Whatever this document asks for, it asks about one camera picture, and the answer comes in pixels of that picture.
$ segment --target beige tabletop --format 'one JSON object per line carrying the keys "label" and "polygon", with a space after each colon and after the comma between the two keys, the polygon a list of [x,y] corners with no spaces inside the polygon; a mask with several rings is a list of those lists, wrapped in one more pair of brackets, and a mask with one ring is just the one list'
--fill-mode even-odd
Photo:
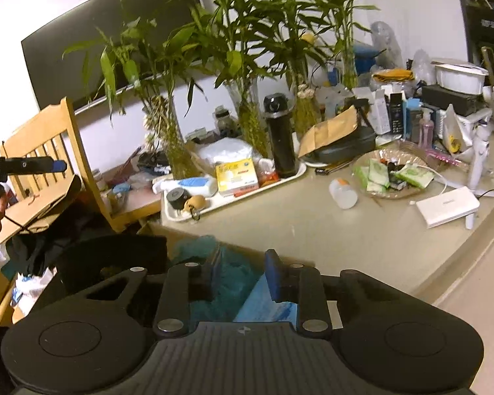
{"label": "beige tabletop", "polygon": [[[489,162],[494,167],[494,138]],[[457,169],[445,175],[466,182],[466,174]],[[193,235],[212,234],[244,248],[275,249],[297,261],[313,262],[325,275],[356,269],[414,294],[445,265],[453,264],[454,254],[474,233],[494,232],[494,221],[486,221],[494,198],[481,199],[474,230],[465,228],[465,219],[427,229],[410,200],[440,193],[441,184],[432,182],[424,193],[401,200],[374,199],[359,192],[357,205],[343,211],[328,191],[330,182],[340,177],[356,185],[350,168],[327,177],[308,169],[298,180],[205,214],[199,222],[174,223],[163,214],[163,225]],[[494,180],[485,180],[482,186],[494,188]]]}

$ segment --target black television screen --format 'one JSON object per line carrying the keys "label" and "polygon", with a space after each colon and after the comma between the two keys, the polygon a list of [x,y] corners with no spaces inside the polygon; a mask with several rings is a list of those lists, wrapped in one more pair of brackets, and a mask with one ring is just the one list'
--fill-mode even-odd
{"label": "black television screen", "polygon": [[[84,53],[77,51],[62,59],[69,46],[99,37],[96,27],[108,36],[117,37],[124,22],[155,19],[157,27],[150,40],[156,44],[165,41],[169,34],[192,20],[190,6],[197,0],[88,0],[62,14],[22,40],[27,70],[40,109],[57,104],[64,96],[78,110],[88,104],[102,80],[98,59],[103,45],[90,49],[90,83],[82,82]],[[117,88],[126,86],[124,76],[118,76]],[[104,88],[97,98],[104,96]]]}

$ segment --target floor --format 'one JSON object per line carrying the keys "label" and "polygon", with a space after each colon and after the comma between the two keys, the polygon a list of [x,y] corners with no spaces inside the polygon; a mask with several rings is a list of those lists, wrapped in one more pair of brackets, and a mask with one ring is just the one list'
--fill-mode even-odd
{"label": "floor", "polygon": [[494,395],[494,245],[439,307],[464,319],[481,335],[485,359],[472,390]]}

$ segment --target silver screw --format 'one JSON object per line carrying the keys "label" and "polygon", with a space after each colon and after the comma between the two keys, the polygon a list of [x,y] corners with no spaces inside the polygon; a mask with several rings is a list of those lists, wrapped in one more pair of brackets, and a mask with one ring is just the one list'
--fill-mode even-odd
{"label": "silver screw", "polygon": [[302,328],[310,333],[321,333],[328,329],[328,324],[320,319],[309,319],[302,324]]}
{"label": "silver screw", "polygon": [[173,333],[183,328],[183,322],[179,319],[163,319],[157,324],[157,328],[165,333]]}

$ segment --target black thermos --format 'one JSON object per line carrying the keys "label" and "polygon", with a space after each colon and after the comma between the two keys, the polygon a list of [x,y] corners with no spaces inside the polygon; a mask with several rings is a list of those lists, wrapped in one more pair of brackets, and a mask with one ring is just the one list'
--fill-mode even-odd
{"label": "black thermos", "polygon": [[274,166],[280,178],[296,175],[297,164],[291,137],[291,111],[283,93],[266,96],[263,100],[264,117],[269,128]]}

